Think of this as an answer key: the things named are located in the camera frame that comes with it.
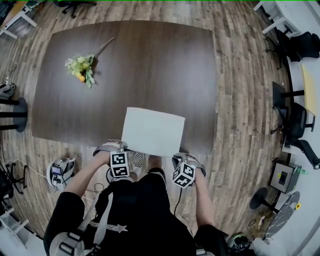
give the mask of wooden floor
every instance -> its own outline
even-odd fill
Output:
[[[53,2],[28,15],[38,23],[36,28],[24,20],[17,21],[9,30],[18,39],[0,36],[0,76],[17,64],[13,81],[17,84],[15,98],[24,97],[33,108],[38,74],[46,47],[53,33],[85,24],[119,20],[153,20],[196,26],[212,31],[217,66],[216,135],[214,155],[201,155],[199,159],[208,170],[207,183],[215,210],[217,228],[233,234],[245,231],[256,212],[248,207],[253,193],[266,186],[271,173],[272,158],[280,154],[280,135],[269,130],[278,124],[277,113],[272,110],[272,82],[288,86],[285,69],[277,70],[278,58],[266,53],[266,41],[261,33],[265,25],[243,2],[237,1],[138,1],[98,2],[97,6],[82,6],[75,19],[61,13]],[[1,110],[10,110],[1,106]],[[2,119],[1,125],[10,123]],[[49,141],[32,137],[31,120],[23,133],[15,130],[1,132],[1,158],[20,159],[45,175],[46,165],[60,156],[81,154],[78,167],[90,159],[93,148]],[[165,172],[172,171],[170,159],[164,159]],[[23,164],[18,163],[18,175]],[[104,183],[106,167],[93,178]],[[24,195],[14,194],[11,200],[20,220],[29,219],[29,227],[40,236],[53,212],[58,192],[47,181],[30,170]],[[168,194],[173,210],[179,189],[168,183]],[[94,192],[85,196],[93,198]],[[90,205],[91,201],[83,199]],[[183,191],[177,209],[179,219],[197,229],[195,188]]]

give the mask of wire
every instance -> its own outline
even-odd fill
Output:
[[[11,85],[13,85],[12,77],[14,76],[14,73],[15,73],[16,69],[17,69],[17,64],[14,64],[13,68],[9,72],[9,81],[8,81],[8,83],[10,83]]]
[[[100,191],[97,190],[97,188],[96,188],[97,185],[101,185],[101,186],[102,186],[102,189],[101,189]],[[89,192],[93,192],[93,193],[98,194],[98,193],[100,193],[100,192],[102,192],[102,191],[105,190],[105,186],[104,186],[102,183],[97,182],[96,184],[94,184],[93,189],[94,189],[94,190],[86,189],[86,191],[89,191]]]
[[[0,159],[0,161],[1,161],[1,163],[3,164],[4,167],[6,166],[6,164],[8,164],[8,163],[10,163],[10,162],[15,163],[16,161],[19,161],[19,162],[23,163],[24,165],[28,166],[28,167],[29,167],[31,170],[33,170],[36,174],[38,174],[38,175],[42,176],[43,178],[47,179],[46,176],[44,176],[44,175],[42,175],[41,173],[37,172],[37,171],[36,171],[35,169],[33,169],[30,165],[26,164],[24,161],[22,161],[22,160],[20,160],[20,159],[16,159],[16,160],[10,159],[8,162],[6,162],[6,164],[4,163],[4,161],[2,161],[2,159]],[[101,184],[101,183],[98,182],[98,183],[94,184],[94,191],[92,191],[92,190],[87,190],[87,189],[86,189],[86,190],[87,190],[87,191],[90,191],[90,192],[95,192],[95,193],[97,194],[97,193],[99,193],[99,191],[97,191],[97,189],[96,189],[96,185],[98,185],[98,184]],[[90,199],[90,198],[87,198],[87,197],[85,197],[85,196],[82,196],[82,197],[93,202],[93,200]]]
[[[93,202],[93,200],[92,200],[92,199],[90,199],[90,198],[88,198],[88,197],[83,196],[83,198],[88,199],[88,200],[90,200],[90,201],[92,201],[92,202]]]
[[[240,1],[241,3],[243,3],[243,4],[245,4],[251,11],[253,11],[253,13],[263,22],[263,24],[266,26],[266,27],[269,27],[266,23],[265,23],[265,21],[255,12],[255,10],[253,10],[249,5],[247,5],[244,1]],[[277,39],[277,37],[275,36],[275,34],[274,33],[272,33],[271,31],[270,31],[270,33],[274,36],[274,38],[275,39]]]
[[[20,159],[16,159],[16,160],[12,160],[12,159],[11,159],[11,160],[9,160],[8,162],[6,162],[6,164],[8,164],[9,162],[15,163],[16,161],[19,161],[19,162],[23,163],[24,165],[28,166],[28,167],[29,167],[31,170],[33,170],[36,174],[44,177],[45,179],[47,178],[46,176],[42,175],[41,173],[39,173],[39,172],[37,172],[35,169],[33,169],[30,165],[26,164],[24,161],[21,161]]]
[[[180,215],[180,216],[186,221],[186,223],[188,224],[189,229],[190,229],[191,236],[193,237],[194,234],[193,234],[193,232],[192,232],[192,229],[191,229],[191,226],[190,226],[190,224],[189,224],[189,221],[187,221],[187,219],[186,219],[185,217],[183,217],[181,214],[179,214],[179,215]]]
[[[176,216],[176,210],[177,210],[178,204],[180,203],[181,194],[182,194],[182,188],[180,188],[179,199],[178,199],[178,202],[176,203],[176,206],[175,206],[174,212],[173,212],[173,215],[174,215],[175,217],[177,217],[177,216]]]
[[[248,230],[249,229],[249,227],[253,227],[254,228],[254,230],[255,230],[255,232],[259,232],[258,230],[256,230],[256,227],[255,227],[255,223],[256,223],[256,219],[254,218],[254,219],[252,219],[250,222],[249,222],[249,224],[248,224],[248,226],[246,226],[246,230]]]
[[[276,197],[275,197],[274,201],[272,201],[272,200],[271,200],[271,202],[272,202],[272,203],[274,203],[274,202],[276,202],[278,199],[279,199],[279,196],[278,196],[278,195],[276,195]]]

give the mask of dark brown table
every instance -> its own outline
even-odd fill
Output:
[[[65,61],[99,55],[89,89],[67,74]],[[43,57],[32,107],[32,135],[97,146],[121,139],[127,107],[185,117],[181,146],[213,151],[216,67],[212,32],[158,21],[113,21],[52,35]]]

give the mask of white paper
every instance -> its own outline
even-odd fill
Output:
[[[185,118],[144,108],[128,107],[122,141],[128,149],[160,157],[179,152]]]

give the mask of flower bouquet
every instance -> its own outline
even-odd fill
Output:
[[[111,38],[108,42],[102,45],[96,54],[88,54],[87,56],[75,56],[73,58],[68,58],[65,62],[65,66],[68,69],[68,73],[71,73],[73,76],[76,76],[81,82],[85,82],[86,86],[89,88],[92,87],[92,84],[95,83],[93,78],[92,65],[94,60],[97,60],[99,54],[107,47],[115,37]]]

